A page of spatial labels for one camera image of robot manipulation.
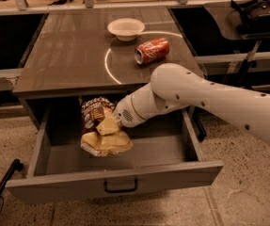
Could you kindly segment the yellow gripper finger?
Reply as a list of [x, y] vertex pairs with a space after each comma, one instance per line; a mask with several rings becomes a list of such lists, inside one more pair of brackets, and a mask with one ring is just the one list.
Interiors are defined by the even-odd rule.
[[98, 133], [102, 136], [114, 134], [121, 128], [121, 121], [115, 115], [110, 115], [106, 117], [102, 122], [96, 127]]

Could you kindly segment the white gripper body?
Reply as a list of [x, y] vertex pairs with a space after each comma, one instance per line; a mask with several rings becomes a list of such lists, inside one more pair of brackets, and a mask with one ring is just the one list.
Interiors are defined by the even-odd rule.
[[151, 85], [147, 84], [120, 100], [114, 114], [123, 126], [132, 128], [175, 109], [175, 103], [161, 99], [151, 90]]

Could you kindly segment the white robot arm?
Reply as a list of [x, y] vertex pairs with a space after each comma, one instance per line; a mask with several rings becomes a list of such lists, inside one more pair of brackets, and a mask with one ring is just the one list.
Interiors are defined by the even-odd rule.
[[132, 128], [190, 105], [270, 145], [270, 94], [214, 83], [174, 63], [158, 66], [150, 83], [120, 100], [109, 117]]

